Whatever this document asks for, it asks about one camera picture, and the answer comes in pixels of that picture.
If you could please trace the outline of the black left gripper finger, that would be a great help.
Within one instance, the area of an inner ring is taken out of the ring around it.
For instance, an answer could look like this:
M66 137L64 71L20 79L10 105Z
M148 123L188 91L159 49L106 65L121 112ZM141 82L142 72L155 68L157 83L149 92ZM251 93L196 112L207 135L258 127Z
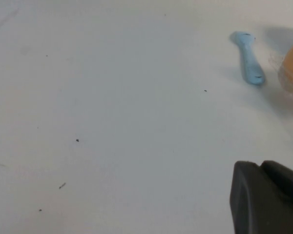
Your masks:
M236 162L230 209L236 234L293 234L293 170L271 160Z

